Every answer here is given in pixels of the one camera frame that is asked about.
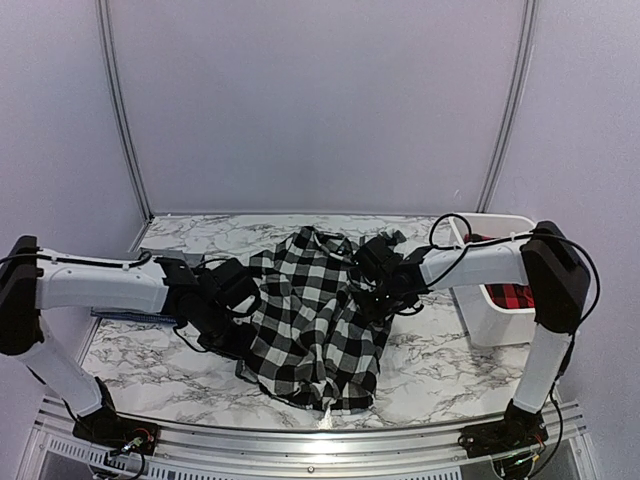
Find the black white plaid shirt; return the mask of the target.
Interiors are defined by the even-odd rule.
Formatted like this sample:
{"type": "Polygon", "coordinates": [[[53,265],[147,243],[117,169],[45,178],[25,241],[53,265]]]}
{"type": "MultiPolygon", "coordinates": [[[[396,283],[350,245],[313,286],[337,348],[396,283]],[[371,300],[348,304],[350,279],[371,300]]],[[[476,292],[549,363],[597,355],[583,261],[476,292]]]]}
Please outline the black white plaid shirt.
{"type": "Polygon", "coordinates": [[[261,304],[238,378],[301,409],[355,413],[373,404],[392,320],[362,315],[354,248],[341,234],[304,226],[250,257],[261,304]]]}

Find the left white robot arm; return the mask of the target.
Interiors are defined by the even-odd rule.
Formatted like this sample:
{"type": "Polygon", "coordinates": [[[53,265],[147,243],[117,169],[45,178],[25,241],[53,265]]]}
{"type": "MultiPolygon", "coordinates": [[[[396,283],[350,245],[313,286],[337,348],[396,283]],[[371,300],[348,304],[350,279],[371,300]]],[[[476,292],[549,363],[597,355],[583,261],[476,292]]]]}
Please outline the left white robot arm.
{"type": "Polygon", "coordinates": [[[203,257],[177,250],[143,249],[128,260],[83,257],[45,249],[25,235],[1,260],[1,353],[64,400],[79,428],[116,445],[126,436],[125,419],[106,385],[59,345],[44,311],[86,307],[170,317],[193,326],[211,350],[236,340],[237,319],[260,303],[251,273],[235,258],[209,268],[203,257]]]}

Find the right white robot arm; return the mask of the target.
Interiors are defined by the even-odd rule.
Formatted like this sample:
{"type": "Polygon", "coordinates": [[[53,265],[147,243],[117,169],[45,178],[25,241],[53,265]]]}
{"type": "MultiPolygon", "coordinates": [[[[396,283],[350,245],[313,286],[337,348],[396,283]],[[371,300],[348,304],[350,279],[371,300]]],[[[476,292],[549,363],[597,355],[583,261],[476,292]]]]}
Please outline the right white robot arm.
{"type": "Polygon", "coordinates": [[[524,371],[495,428],[496,440],[506,448],[533,433],[533,418],[564,374],[578,330],[602,293],[594,260],[551,221],[503,237],[468,232],[457,244],[429,242],[407,255],[379,236],[363,244],[353,262],[368,285],[354,297],[370,321],[400,313],[421,295],[455,288],[485,287],[496,306],[533,310],[524,371]]]}

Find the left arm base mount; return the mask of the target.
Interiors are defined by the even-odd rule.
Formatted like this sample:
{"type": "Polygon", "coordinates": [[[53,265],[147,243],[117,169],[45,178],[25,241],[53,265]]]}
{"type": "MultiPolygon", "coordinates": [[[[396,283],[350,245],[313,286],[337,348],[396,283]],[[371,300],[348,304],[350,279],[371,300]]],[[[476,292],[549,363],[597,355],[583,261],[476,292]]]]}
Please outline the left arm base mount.
{"type": "Polygon", "coordinates": [[[73,427],[75,438],[109,447],[119,453],[152,455],[156,449],[159,425],[126,417],[78,419],[73,427]]]}

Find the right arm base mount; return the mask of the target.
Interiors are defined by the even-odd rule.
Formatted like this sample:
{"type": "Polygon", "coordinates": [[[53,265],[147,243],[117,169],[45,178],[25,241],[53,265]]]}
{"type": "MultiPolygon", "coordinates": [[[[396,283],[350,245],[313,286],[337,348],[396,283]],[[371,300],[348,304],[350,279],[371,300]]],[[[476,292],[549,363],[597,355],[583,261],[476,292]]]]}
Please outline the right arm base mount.
{"type": "Polygon", "coordinates": [[[521,420],[500,420],[464,427],[458,445],[469,458],[478,458],[541,446],[548,438],[542,421],[526,424],[521,420]]]}

